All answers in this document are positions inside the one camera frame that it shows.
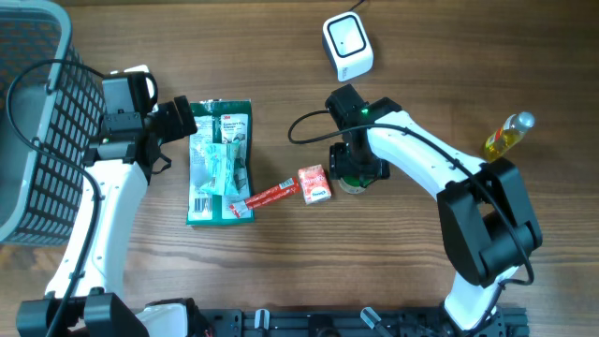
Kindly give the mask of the yellow liquid bottle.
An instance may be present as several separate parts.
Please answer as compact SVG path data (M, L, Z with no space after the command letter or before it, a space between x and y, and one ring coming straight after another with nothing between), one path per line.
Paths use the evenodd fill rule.
M534 127L535 118L523 111L510 115L505 122L484 142L482 147L483 158L493 162L503 156L509 149L520 142L527 132Z

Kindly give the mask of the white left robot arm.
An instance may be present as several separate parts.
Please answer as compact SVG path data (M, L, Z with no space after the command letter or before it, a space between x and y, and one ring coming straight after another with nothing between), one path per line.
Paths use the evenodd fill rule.
M107 112L79 167L84 190L64 260L43 300L22 303L22 336L191 336L203 317L190 299L161 300L135 314L121 300L137 209L160 147L196 132L185 97L159 104L147 71L102 81Z

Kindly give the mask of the red stick packet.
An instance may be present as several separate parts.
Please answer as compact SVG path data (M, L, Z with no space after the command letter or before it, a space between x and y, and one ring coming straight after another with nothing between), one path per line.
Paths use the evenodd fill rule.
M234 202L230 204L228 208L237 218L241 218L249 211L271 204L272 202L281 198L294 195L298 193L299 190L300 184L294 177L292 177L282 183L278 183L266 191L253 195L247 199Z

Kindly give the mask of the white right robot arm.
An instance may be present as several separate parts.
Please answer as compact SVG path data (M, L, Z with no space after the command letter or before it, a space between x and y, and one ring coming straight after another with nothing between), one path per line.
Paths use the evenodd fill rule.
M329 150L329 176L343 190L360 193L397 167L434 198L456 271L444 312L457 334L480 332L503 287L543 241L519 170L452 148L399 104L387 97L368 103L350 84L333 91L325 108L343 133Z

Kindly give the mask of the green lid jar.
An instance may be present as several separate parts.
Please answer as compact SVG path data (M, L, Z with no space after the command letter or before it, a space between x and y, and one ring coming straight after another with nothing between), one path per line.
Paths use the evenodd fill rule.
M343 176L339 179L339 185L345 193L361 194L366 188L374 182L374 179L367 179L364 176Z

